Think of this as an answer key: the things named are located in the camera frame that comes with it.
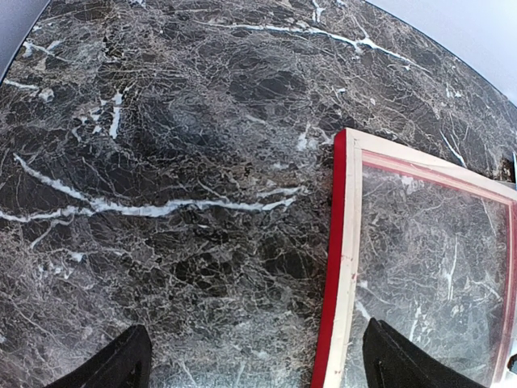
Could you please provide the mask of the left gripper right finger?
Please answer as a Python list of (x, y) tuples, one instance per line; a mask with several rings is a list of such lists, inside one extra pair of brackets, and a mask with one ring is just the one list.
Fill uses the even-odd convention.
[(371, 318), (363, 334), (369, 387), (488, 387), (493, 353), (456, 329), (433, 327), (412, 340), (384, 320)]

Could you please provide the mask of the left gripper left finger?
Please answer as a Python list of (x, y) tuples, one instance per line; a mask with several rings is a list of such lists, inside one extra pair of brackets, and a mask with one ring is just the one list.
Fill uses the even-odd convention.
[(48, 388), (149, 386), (152, 344), (143, 325), (133, 325), (107, 346)]

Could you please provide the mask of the clear acrylic sheet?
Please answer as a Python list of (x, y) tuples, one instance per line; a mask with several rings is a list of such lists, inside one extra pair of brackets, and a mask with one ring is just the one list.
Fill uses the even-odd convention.
[(362, 337), (383, 320), (440, 363), (489, 386), (501, 342), (508, 207), (363, 168), (359, 269), (342, 384), (367, 384)]

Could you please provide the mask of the red wooden picture frame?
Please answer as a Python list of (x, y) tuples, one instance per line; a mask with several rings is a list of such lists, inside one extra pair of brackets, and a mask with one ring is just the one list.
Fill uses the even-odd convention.
[(410, 175), (495, 200), (508, 211), (508, 264), (501, 342), (488, 387), (516, 384), (516, 191), (503, 183), (410, 147), (355, 129), (334, 139), (329, 257), (316, 359), (314, 387), (342, 384), (359, 269), (365, 166)]

